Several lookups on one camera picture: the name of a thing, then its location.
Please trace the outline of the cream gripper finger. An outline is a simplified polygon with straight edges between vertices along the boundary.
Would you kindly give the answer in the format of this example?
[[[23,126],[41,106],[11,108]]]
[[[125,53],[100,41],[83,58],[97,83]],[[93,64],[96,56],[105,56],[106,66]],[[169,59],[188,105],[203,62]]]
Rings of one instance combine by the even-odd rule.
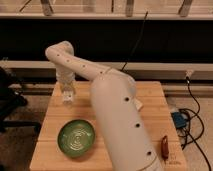
[[[60,89],[64,96],[73,96],[75,94],[75,88],[72,84],[61,84]]]

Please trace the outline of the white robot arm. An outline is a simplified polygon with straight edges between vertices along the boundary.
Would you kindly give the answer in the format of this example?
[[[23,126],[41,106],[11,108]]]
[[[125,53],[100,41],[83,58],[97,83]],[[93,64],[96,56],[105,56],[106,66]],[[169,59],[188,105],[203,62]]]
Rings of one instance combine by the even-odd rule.
[[[71,43],[48,47],[65,102],[74,100],[76,75],[91,82],[90,99],[114,171],[164,171],[139,114],[135,80],[114,68],[74,55]]]

